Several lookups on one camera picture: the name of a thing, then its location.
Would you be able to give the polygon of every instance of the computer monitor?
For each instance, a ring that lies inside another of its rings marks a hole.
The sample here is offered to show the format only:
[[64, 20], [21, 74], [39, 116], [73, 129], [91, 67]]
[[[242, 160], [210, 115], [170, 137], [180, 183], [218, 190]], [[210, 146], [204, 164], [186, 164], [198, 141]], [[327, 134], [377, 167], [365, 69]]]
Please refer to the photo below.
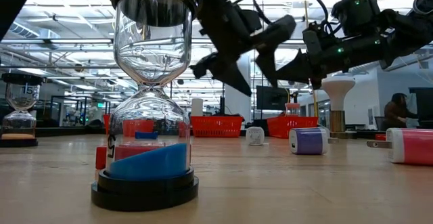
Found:
[[288, 91], [284, 88], [257, 86], [257, 109], [285, 110], [288, 102]]

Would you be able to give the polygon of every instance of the hourglass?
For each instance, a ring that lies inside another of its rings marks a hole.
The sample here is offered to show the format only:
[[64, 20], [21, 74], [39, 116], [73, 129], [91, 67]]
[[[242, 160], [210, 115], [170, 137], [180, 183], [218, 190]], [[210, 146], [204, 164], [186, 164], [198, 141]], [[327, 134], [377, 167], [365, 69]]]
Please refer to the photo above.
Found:
[[110, 116], [106, 169], [92, 185], [93, 203], [111, 210], [168, 208], [198, 193], [189, 117], [164, 93], [189, 66], [191, 12], [182, 0], [169, 0], [166, 9], [146, 13], [147, 1], [116, 6], [114, 57], [138, 91]]
[[36, 118], [27, 110], [38, 101], [43, 78], [14, 73], [2, 74], [1, 78], [6, 83], [6, 100], [15, 111], [3, 118], [0, 146], [36, 146]]

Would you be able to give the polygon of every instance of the wooden tabletop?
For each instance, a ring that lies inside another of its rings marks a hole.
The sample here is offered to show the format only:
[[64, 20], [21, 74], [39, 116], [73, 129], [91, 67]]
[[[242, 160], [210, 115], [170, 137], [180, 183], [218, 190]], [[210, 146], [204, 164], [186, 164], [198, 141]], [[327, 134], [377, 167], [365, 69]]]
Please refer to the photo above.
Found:
[[103, 135], [39, 138], [0, 148], [4, 224], [433, 223], [433, 168], [389, 163], [365, 141], [295, 156], [287, 139], [193, 139], [199, 197], [154, 212], [113, 212], [90, 201], [95, 147]]

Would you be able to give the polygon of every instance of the hourglass black base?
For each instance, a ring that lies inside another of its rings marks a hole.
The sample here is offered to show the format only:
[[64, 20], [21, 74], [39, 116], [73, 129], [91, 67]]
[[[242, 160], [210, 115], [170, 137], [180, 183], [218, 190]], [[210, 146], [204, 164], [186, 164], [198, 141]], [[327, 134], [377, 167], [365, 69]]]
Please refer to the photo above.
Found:
[[117, 211], [161, 210], [189, 202], [197, 195], [198, 178], [193, 168], [180, 177], [152, 181], [113, 179], [101, 171], [91, 186], [96, 206]]
[[38, 146], [37, 139], [0, 139], [0, 148], [19, 148]]

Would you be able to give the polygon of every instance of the person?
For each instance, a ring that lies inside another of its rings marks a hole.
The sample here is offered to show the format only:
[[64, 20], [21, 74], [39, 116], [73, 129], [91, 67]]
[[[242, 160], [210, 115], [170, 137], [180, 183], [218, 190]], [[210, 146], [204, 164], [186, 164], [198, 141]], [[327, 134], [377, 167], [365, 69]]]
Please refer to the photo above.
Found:
[[418, 115], [407, 109], [406, 95], [395, 93], [392, 99], [385, 106], [385, 119], [381, 126], [381, 131], [389, 128], [405, 128], [406, 118], [417, 118]]

